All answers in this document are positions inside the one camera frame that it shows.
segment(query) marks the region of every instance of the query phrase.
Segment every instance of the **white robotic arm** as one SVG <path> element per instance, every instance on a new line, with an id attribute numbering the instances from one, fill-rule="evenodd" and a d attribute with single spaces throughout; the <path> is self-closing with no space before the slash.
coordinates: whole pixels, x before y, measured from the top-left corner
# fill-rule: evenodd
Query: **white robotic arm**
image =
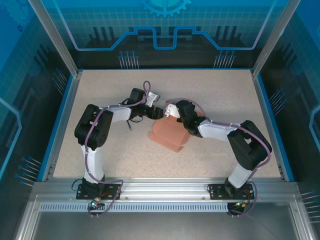
<path id="1" fill-rule="evenodd" d="M 131 104 L 132 102 L 138 102 L 142 96 L 142 90 L 134 88 L 128 101 L 130 101 Z M 101 119 L 94 128 L 97 132 L 93 132 L 93 134 L 91 134 L 94 136 L 94 139 L 91 139 L 90 142 L 89 138 L 88 141 L 87 165 L 91 175 L 98 180 L 104 179 L 105 175 L 102 169 L 101 147 L 107 139 L 110 124 L 119 121 L 128 121 L 136 116 L 143 115 L 147 115 L 152 119 L 163 118 L 163 110 L 161 108 L 153 107 L 154 102 L 157 102 L 159 98 L 159 94 L 149 92 L 148 97 L 146 98 L 146 103 L 138 104 L 134 107 L 125 107 L 121 105 L 117 107 L 110 107 L 101 115 Z M 75 129 L 74 134 L 78 138 L 79 144 L 81 144 L 84 157 L 86 156 L 86 148 L 84 146 L 85 138 L 92 126 L 94 118 L 101 110 L 101 107 L 97 107 L 92 104 L 88 105 Z M 84 169 L 84 179 L 88 183 L 98 184 L 98 182 L 89 175 L 86 167 Z"/>
<path id="2" fill-rule="evenodd" d="M 90 174 L 94 176 L 95 179 L 104 180 L 105 177 L 102 170 L 101 146 L 106 142 L 111 123 L 131 120 L 136 116 L 147 116 L 150 119 L 161 119 L 164 117 L 164 114 L 167 117 L 174 116 L 178 118 L 178 121 L 183 123 L 184 128 L 193 136 L 214 138 L 229 142 L 238 162 L 224 184 L 225 191 L 231 198 L 246 184 L 246 181 L 252 175 L 257 165 L 268 156 L 264 146 L 235 126 L 254 133 L 263 141 L 269 151 L 272 151 L 268 141 L 251 121 L 247 120 L 241 124 L 216 124 L 204 116 L 198 116 L 195 112 L 195 105 L 187 100 L 180 100 L 177 103 L 169 104 L 163 114 L 161 108 L 153 106 L 153 102 L 156 102 L 160 96 L 152 92 L 148 94 L 145 103 L 133 106 L 133 103 L 138 103 L 144 94 L 145 92 L 143 90 L 134 88 L 130 98 L 127 100 L 127 104 L 131 105 L 131 107 L 125 107 L 122 104 L 119 105 L 119 107 L 108 108 L 101 114 L 87 143 L 87 166 Z M 84 146 L 85 139 L 100 110 L 101 108 L 98 106 L 88 105 L 75 129 L 74 134 L 78 138 L 78 143 L 81 144 L 84 156 L 86 154 Z M 90 174 L 87 172 L 87 169 L 85 169 L 82 181 L 89 186 L 98 185 L 98 182 L 94 180 Z"/>
<path id="3" fill-rule="evenodd" d="M 241 124 L 217 124 L 203 116 L 198 116 L 195 105 L 188 100 L 169 104 L 164 114 L 167 117 L 174 116 L 180 119 L 191 135 L 213 138 L 231 144 L 238 163 L 225 181 L 225 188 L 230 196 L 234 196 L 237 190 L 246 184 L 257 165 L 268 156 L 266 149 L 256 139 L 234 126 L 243 127 L 254 133 L 265 143 L 269 151 L 272 151 L 268 141 L 251 121 L 247 120 Z"/>

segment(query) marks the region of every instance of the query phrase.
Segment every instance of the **glass panel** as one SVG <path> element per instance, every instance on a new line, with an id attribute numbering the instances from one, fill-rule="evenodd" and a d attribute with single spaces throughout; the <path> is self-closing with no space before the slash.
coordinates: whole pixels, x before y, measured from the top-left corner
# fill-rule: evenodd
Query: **glass panel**
<path id="1" fill-rule="evenodd" d="M 287 0 L 44 0 L 82 69 L 252 68 Z"/>
<path id="2" fill-rule="evenodd" d="M 0 1 L 0 7 L 0 239 L 4 240 L 13 239 L 19 227 L 70 73 L 28 1 Z"/>
<path id="3" fill-rule="evenodd" d="M 319 10 L 301 1 L 260 73 L 302 193 L 320 192 Z"/>

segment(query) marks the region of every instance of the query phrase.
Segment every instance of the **speckled tabletop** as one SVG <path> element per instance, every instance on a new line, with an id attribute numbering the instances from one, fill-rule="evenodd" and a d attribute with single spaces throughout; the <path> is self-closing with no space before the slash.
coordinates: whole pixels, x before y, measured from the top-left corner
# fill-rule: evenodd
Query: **speckled tabletop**
<path id="1" fill-rule="evenodd" d="M 152 92 L 161 95 L 159 107 L 168 99 L 192 99 L 215 121 L 253 121 L 269 140 L 249 70 L 84 70 L 54 170 L 55 178 L 84 175 L 84 157 L 74 130 L 87 105 L 104 107 L 120 103 L 130 96 L 132 88 L 142 89 L 144 80 L 151 82 Z M 153 123 L 154 120 L 145 117 L 140 123 L 131 123 L 132 131 L 125 121 L 111 125 L 102 147 L 106 177 L 227 177 L 236 166 L 230 144 L 212 138 L 191 136 L 178 153 L 157 145 L 149 139 Z M 255 175 L 279 176 L 274 155 Z"/>

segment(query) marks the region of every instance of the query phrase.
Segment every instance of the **blue border line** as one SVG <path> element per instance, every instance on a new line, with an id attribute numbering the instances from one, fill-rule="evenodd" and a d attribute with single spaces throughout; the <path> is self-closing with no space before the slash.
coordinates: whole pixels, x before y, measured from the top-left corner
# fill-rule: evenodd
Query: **blue border line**
<path id="1" fill-rule="evenodd" d="M 278 129 L 278 126 L 277 126 L 277 123 L 276 123 L 276 119 L 275 119 L 275 116 L 274 116 L 274 114 L 272 112 L 271 105 L 270 105 L 270 102 L 269 102 L 269 98 L 267 96 L 265 85 L 264 85 L 264 83 L 262 81 L 260 73 L 258 74 L 257 78 L 258 78 L 258 81 L 259 81 L 259 84 L 260 84 L 260 87 L 261 87 L 262 95 L 263 95 L 263 98 L 264 98 L 264 101 L 265 101 L 265 104 L 266 104 L 266 108 L 267 108 L 268 114 L 269 114 L 270 119 L 271 119 L 271 125 L 272 125 L 272 128 L 273 128 L 274 133 L 275 133 L 275 138 L 276 138 L 276 141 L 277 141 L 277 143 L 279 145 L 280 154 L 281 154 L 282 159 L 283 159 L 283 164 L 284 164 L 284 168 L 285 168 L 283 170 L 286 171 L 286 174 L 288 176 L 287 180 L 289 182 L 294 182 L 295 178 L 294 178 L 294 175 L 292 173 L 292 170 L 291 170 L 291 167 L 290 167 L 290 164 L 289 164 L 289 160 L 288 160 L 288 157 L 287 157 L 287 154 L 286 154 L 286 151 L 285 151 L 285 147 L 284 147 L 284 144 L 282 142 L 282 139 L 281 139 L 281 136 L 280 136 L 280 132 L 279 132 L 279 129 Z"/>
<path id="2" fill-rule="evenodd" d="M 3 100 L 1 97 L 0 97 L 0 103 L 3 104 L 10 112 L 12 112 L 15 117 L 16 117 L 16 121 L 18 123 L 18 129 L 14 135 L 14 138 L 12 140 L 12 143 L 10 145 L 10 148 L 5 156 L 5 159 L 3 161 L 3 164 L 1 166 L 1 169 L 0 169 L 0 181 L 4 175 L 4 172 L 6 170 L 6 167 L 7 167 L 7 164 L 9 162 L 9 159 L 11 157 L 11 154 L 16 146 L 16 143 L 18 141 L 18 138 L 19 138 L 19 135 L 21 133 L 21 130 L 22 130 L 22 123 L 21 123 L 21 118 L 20 118 L 20 113 L 18 112 L 18 110 L 16 110 L 13 106 L 11 106 L 9 103 L 7 103 L 5 100 Z"/>
<path id="3" fill-rule="evenodd" d="M 51 133 L 51 136 L 50 136 L 50 139 L 49 139 L 48 147 L 46 148 L 46 151 L 45 151 L 45 154 L 44 154 L 44 158 L 43 158 L 43 161 L 42 161 L 40 172 L 39 172 L 38 178 L 36 180 L 37 182 L 42 182 L 42 178 L 43 178 L 43 176 L 45 174 L 46 167 L 47 167 L 47 164 L 48 164 L 48 161 L 49 161 L 49 155 L 50 155 L 50 152 L 52 150 L 52 146 L 54 144 L 55 137 L 57 135 L 58 126 L 60 124 L 60 120 L 61 120 L 61 117 L 62 117 L 62 112 L 64 111 L 64 108 L 65 108 L 65 105 L 66 105 L 66 101 L 67 101 L 67 97 L 68 97 L 72 82 L 73 82 L 73 76 L 70 75 L 69 80 L 68 80 L 68 84 L 66 85 L 66 88 L 65 88 L 65 91 L 64 91 L 64 95 L 63 95 L 63 98 L 62 98 L 62 101 L 61 101 L 61 105 L 60 105 L 58 114 L 57 114 L 56 119 L 55 119 L 53 130 L 52 130 L 52 133 Z"/>
<path id="4" fill-rule="evenodd" d="M 130 36 L 130 35 L 138 35 L 138 30 L 152 30 L 152 36 L 153 36 L 153 47 L 156 50 L 174 50 L 177 47 L 177 41 L 178 41 L 178 30 L 181 29 L 188 29 L 188 30 L 192 30 L 192 34 L 193 35 L 203 35 L 217 50 L 244 50 L 244 51 L 250 51 L 255 49 L 255 47 L 258 44 L 258 41 L 267 25 L 267 22 L 269 21 L 270 15 L 273 12 L 273 9 L 275 8 L 275 5 L 277 3 L 278 0 L 274 0 L 264 21 L 263 24 L 261 26 L 261 29 L 259 30 L 257 37 L 252 45 L 252 47 L 221 47 L 218 46 L 218 44 L 209 36 L 209 34 L 206 31 L 197 31 L 197 26 L 177 26 L 174 28 L 173 31 L 173 45 L 172 46 L 158 46 L 157 44 L 157 33 L 156 33 L 156 29 L 153 26 L 134 26 L 133 27 L 133 31 L 132 32 L 125 32 L 124 34 L 121 35 L 121 37 L 111 46 L 111 47 L 101 47 L 101 48 L 79 48 L 72 33 L 71 30 L 68 27 L 68 24 L 60 10 L 60 7 L 58 6 L 57 0 L 54 0 L 53 3 L 56 7 L 56 10 L 61 18 L 61 21 L 70 37 L 70 40 L 74 46 L 74 48 L 78 51 L 112 51 L 114 50 L 120 43 L 121 41 L 126 37 L 126 36 Z"/>
<path id="5" fill-rule="evenodd" d="M 317 134 L 314 130 L 314 120 L 315 120 L 315 115 L 317 112 L 320 112 L 320 104 L 318 106 L 316 106 L 311 112 L 310 121 L 309 121 L 309 129 L 310 129 L 310 132 L 311 132 L 312 137 L 314 139 L 314 142 L 316 144 L 316 147 L 318 148 L 318 151 L 320 152 L 320 142 L 319 142 Z"/>

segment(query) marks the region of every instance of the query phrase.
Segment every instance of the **enclosure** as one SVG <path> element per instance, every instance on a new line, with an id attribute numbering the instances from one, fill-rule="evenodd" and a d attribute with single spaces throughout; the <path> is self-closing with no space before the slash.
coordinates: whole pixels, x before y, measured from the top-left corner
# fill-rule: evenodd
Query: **enclosure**
<path id="1" fill-rule="evenodd" d="M 0 239 L 318 239 L 320 5 L 316 0 L 0 0 Z M 98 219 L 76 199 L 85 108 L 150 81 L 156 106 L 187 98 L 223 123 L 251 120 L 272 146 L 248 217 L 212 200 L 237 165 L 229 144 L 150 140 L 154 120 L 115 122 Z M 104 208 L 111 201 L 103 201 Z"/>

